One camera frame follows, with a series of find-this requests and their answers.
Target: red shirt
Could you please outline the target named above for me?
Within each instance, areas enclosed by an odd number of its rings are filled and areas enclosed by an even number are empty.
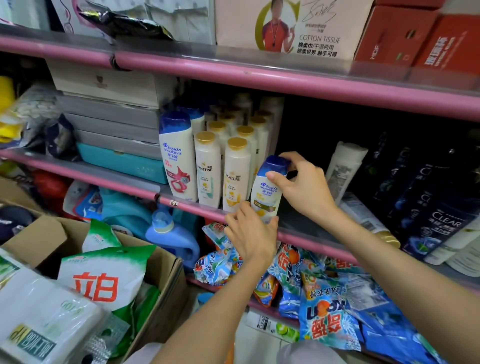
[[[280,20],[277,24],[272,24],[272,21],[269,21],[262,28],[265,50],[281,52],[283,41],[288,38],[288,34],[288,26],[283,21]]]

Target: teal detergent bottle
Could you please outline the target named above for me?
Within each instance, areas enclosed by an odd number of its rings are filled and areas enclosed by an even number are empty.
[[[148,228],[145,236],[152,244],[182,258],[187,272],[193,271],[200,257],[200,247],[191,232],[175,224],[168,206],[158,204],[158,210],[152,215],[152,226]]]
[[[136,238],[146,240],[145,233],[152,225],[152,213],[129,194],[100,187],[103,201],[102,221],[114,230],[130,231]]]

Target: hand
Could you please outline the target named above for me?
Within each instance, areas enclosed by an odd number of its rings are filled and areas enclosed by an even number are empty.
[[[267,172],[266,176],[282,190],[283,196],[294,209],[320,223],[332,211],[337,210],[321,168],[297,152],[282,153],[280,157],[292,162],[290,169],[298,171],[296,180],[289,181],[280,173],[272,171]]]
[[[278,217],[275,216],[269,224],[265,224],[250,207],[250,203],[243,201],[237,212],[225,216],[225,222],[228,226],[223,231],[244,262],[258,261],[266,270],[276,253]]]

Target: signature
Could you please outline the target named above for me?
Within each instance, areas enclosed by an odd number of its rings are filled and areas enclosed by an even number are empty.
[[[336,12],[332,11],[335,6],[336,0],[333,0],[328,6],[321,3],[321,0],[314,0],[312,2],[307,2],[303,6],[311,5],[310,12],[305,16],[302,22],[306,22],[314,17],[321,17],[321,19],[326,19],[324,24],[332,20],[335,17]]]

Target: red box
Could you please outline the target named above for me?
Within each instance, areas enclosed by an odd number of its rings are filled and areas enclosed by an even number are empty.
[[[413,8],[441,8],[447,0],[376,0],[375,5],[408,6]]]
[[[437,11],[375,6],[360,40],[353,73],[402,79],[435,24]],[[396,65],[372,66],[371,63]]]
[[[434,72],[440,78],[433,85],[471,89],[480,75],[479,39],[480,15],[442,15],[415,60],[410,79],[432,85],[432,78],[425,75],[431,72],[433,77]]]

